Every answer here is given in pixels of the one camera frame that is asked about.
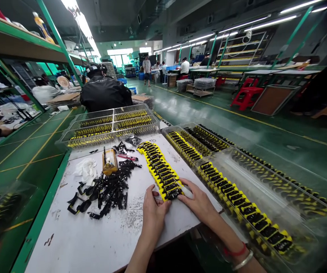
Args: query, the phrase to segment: hand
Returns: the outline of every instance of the hand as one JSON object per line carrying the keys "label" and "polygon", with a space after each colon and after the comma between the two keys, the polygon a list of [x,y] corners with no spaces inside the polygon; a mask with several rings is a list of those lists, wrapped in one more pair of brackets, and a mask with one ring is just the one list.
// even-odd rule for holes
{"label": "hand", "polygon": [[156,240],[161,236],[164,229],[165,215],[168,212],[171,201],[163,202],[157,200],[154,196],[160,194],[156,191],[152,191],[155,185],[151,185],[147,188],[145,194],[145,200],[143,202],[143,226],[142,233],[144,236],[149,236],[150,240]]}
{"label": "hand", "polygon": [[193,193],[193,198],[190,199],[184,195],[179,195],[178,199],[187,205],[200,221],[210,227],[210,224],[219,216],[219,214],[209,200],[208,195],[199,189],[199,187],[193,182],[184,178],[180,178],[180,181],[184,185],[189,186]]}

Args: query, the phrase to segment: bracelet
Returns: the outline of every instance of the bracelet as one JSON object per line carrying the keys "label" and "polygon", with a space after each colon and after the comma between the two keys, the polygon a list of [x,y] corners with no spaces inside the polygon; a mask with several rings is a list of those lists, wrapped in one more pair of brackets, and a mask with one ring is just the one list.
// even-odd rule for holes
{"label": "bracelet", "polygon": [[242,242],[242,243],[243,243],[243,248],[241,249],[240,252],[230,252],[226,248],[224,248],[224,253],[227,256],[234,256],[234,257],[243,255],[246,252],[247,246],[244,242]]}
{"label": "bracelet", "polygon": [[253,257],[253,251],[250,250],[250,253],[248,254],[247,258],[245,258],[240,264],[236,265],[233,269],[233,271],[237,271],[238,269],[244,267]]}

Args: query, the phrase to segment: white cloth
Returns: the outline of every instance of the white cloth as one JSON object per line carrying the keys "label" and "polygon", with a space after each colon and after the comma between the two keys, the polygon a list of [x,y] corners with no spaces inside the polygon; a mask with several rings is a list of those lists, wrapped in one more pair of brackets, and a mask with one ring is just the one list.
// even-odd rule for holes
{"label": "white cloth", "polygon": [[162,74],[166,74],[166,73],[167,73],[166,68],[167,68],[167,64],[164,64],[164,65],[162,66]]}
{"label": "white cloth", "polygon": [[143,66],[143,71],[145,73],[151,72],[151,61],[150,60],[143,60],[142,66]]}
{"label": "white cloth", "polygon": [[190,67],[189,62],[188,62],[188,61],[184,61],[184,62],[180,65],[181,73],[189,73],[189,67]]}
{"label": "white cloth", "polygon": [[33,87],[32,93],[41,104],[45,104],[49,100],[63,94],[61,91],[50,85]]}
{"label": "white cloth", "polygon": [[92,158],[86,158],[76,165],[76,170],[74,172],[75,176],[82,176],[83,183],[87,186],[94,186],[95,182],[93,180],[98,177],[98,173],[94,167],[96,162]]}

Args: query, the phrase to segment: right hand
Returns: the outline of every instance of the right hand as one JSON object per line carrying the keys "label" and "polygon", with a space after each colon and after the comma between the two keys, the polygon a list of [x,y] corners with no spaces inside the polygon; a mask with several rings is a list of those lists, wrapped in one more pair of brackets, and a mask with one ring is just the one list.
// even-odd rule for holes
{"label": "right hand", "polygon": [[212,223],[219,214],[209,200],[208,195],[190,180],[180,178],[180,181],[190,188],[193,193],[193,198],[190,199],[184,195],[179,195],[178,199],[187,205],[200,221],[210,227],[210,223]]}

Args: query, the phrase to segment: red string bracelet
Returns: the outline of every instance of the red string bracelet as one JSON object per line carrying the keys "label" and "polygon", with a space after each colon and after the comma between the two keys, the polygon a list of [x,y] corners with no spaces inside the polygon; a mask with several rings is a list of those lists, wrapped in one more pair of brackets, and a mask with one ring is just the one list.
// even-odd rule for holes
{"label": "red string bracelet", "polygon": [[240,252],[230,252],[230,251],[228,251],[228,249],[224,248],[225,255],[234,256],[234,257],[243,255],[246,252],[247,246],[244,242],[242,242],[242,243],[243,243],[243,248]]}

